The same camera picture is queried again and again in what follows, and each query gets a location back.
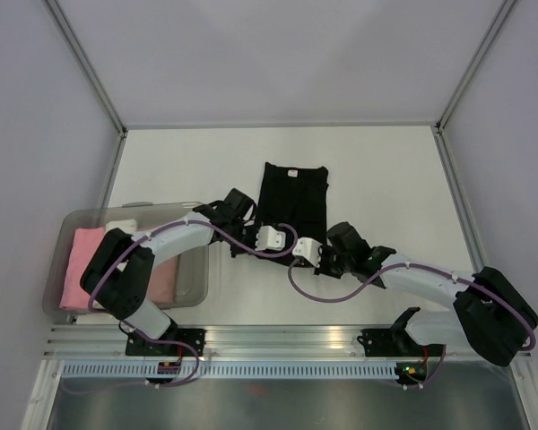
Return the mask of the black t-shirt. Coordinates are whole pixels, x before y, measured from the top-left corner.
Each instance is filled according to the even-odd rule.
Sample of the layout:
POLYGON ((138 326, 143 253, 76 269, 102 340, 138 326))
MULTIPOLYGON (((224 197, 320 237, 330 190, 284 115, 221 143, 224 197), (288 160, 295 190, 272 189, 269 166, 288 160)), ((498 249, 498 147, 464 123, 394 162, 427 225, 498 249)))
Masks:
POLYGON ((326 241, 328 170, 265 163, 254 225, 288 224, 299 237, 326 241))

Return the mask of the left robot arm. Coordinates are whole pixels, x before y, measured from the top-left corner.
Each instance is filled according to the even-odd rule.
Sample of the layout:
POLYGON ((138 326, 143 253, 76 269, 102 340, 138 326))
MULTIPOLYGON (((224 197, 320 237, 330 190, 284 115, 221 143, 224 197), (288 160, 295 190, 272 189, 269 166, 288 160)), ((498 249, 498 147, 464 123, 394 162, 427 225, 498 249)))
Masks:
POLYGON ((152 275, 162 264, 212 243, 228 234, 245 244, 245 217, 255 212, 250 197, 233 188, 225 199, 200 204, 182 218, 140 233, 119 228, 105 233, 80 278, 89 295, 130 330, 126 354, 130 357, 180 357, 200 353, 203 329, 181 329, 149 298, 152 275))

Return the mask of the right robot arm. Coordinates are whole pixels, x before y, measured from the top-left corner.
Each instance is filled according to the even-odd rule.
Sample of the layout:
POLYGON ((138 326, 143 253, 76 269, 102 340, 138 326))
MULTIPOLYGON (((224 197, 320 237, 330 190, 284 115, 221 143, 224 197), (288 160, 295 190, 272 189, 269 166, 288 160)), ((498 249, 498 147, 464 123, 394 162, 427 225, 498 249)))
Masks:
POLYGON ((439 305, 437 311, 409 307, 392 323, 388 340, 400 355, 452 346, 506 367, 536 345, 537 313, 492 267, 470 273, 418 262, 394 248, 369 245, 347 222, 330 228, 325 244, 314 245, 308 260, 318 274, 350 274, 365 287, 404 292, 439 305))

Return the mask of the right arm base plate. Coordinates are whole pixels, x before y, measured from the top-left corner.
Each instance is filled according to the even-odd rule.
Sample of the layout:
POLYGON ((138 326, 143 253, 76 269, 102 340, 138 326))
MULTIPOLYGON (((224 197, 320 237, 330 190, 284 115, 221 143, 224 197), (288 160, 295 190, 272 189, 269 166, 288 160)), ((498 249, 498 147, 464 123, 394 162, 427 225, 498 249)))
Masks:
POLYGON ((363 329, 357 341, 366 357, 440 357, 444 350, 441 344, 421 345, 405 331, 387 328, 363 329))

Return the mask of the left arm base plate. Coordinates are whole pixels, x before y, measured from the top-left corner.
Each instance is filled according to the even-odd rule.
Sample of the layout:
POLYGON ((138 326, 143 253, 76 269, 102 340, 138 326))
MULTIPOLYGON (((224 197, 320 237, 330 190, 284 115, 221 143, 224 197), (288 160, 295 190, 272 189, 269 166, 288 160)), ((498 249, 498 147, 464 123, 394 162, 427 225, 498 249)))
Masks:
POLYGON ((201 357, 205 335, 206 330, 202 328, 177 328, 167 331, 159 340, 151 340, 131 332, 127 335, 125 354, 128 357, 201 357))

